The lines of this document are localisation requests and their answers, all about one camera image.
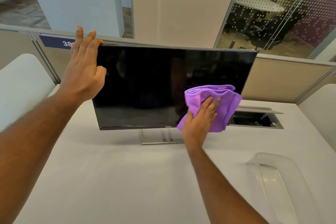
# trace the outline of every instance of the cubicle partition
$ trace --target cubicle partition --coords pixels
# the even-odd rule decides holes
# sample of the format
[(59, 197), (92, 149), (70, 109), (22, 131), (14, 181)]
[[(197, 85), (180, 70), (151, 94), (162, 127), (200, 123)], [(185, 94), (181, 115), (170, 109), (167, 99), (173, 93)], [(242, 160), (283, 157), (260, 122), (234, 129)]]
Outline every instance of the cubicle partition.
[[(70, 60), (68, 48), (46, 47), (41, 35), (67, 37), (69, 32), (0, 25), (0, 69), (23, 53), (35, 55), (55, 83), (62, 80)], [(104, 43), (140, 43), (134, 39), (97, 36)], [(258, 54), (242, 96), (248, 100), (301, 103), (323, 85), (336, 83), (336, 63)]]

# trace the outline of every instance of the person's right hand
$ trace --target person's right hand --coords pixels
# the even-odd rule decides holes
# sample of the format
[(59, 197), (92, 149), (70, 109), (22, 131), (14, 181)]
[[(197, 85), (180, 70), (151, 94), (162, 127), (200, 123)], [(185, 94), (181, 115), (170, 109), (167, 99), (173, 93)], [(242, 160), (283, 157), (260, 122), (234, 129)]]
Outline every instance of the person's right hand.
[(103, 41), (95, 39), (94, 30), (84, 40), (83, 35), (83, 28), (77, 26), (76, 41), (71, 47), (71, 60), (55, 94), (77, 105), (98, 94), (104, 86), (106, 75), (106, 69), (97, 66), (98, 47)]
[(212, 101), (213, 97), (207, 98), (202, 104), (195, 118), (193, 113), (188, 110), (187, 117), (183, 124), (182, 134), (185, 147), (190, 153), (202, 150), (202, 146), (209, 129), (215, 119), (215, 112), (219, 106), (220, 98)]

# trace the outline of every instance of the monitor screen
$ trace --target monitor screen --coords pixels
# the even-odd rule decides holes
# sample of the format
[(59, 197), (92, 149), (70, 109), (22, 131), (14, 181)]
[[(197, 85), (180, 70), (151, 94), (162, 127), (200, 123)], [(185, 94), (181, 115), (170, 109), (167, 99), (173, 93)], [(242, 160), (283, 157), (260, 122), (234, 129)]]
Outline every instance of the monitor screen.
[(101, 130), (176, 127), (187, 113), (184, 91), (235, 86), (241, 94), (257, 52), (103, 44), (97, 65), (107, 69), (93, 99)]

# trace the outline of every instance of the blue sign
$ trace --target blue sign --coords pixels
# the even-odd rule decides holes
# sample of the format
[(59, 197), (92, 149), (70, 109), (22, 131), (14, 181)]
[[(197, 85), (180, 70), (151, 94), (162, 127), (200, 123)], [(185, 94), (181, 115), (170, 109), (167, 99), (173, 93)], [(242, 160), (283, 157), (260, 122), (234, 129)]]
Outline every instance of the blue sign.
[(39, 35), (45, 47), (71, 49), (71, 44), (75, 42), (75, 38), (57, 36), (57, 35)]

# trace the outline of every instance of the cleaning cloth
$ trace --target cleaning cloth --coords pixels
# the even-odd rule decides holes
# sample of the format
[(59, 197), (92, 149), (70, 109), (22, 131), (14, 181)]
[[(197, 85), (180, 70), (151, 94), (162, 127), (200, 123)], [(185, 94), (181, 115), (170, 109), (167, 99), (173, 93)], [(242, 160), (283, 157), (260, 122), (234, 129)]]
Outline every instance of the cleaning cloth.
[[(216, 98), (221, 98), (216, 110), (217, 116), (209, 130), (209, 132), (221, 132), (226, 129), (226, 125), (242, 100), (241, 95), (234, 92), (235, 89), (236, 88), (232, 85), (206, 85), (191, 88), (184, 92), (185, 103), (195, 117), (201, 104), (208, 97), (213, 96), (212, 101)], [(185, 115), (177, 125), (177, 128), (181, 131), (186, 117), (187, 115)]]

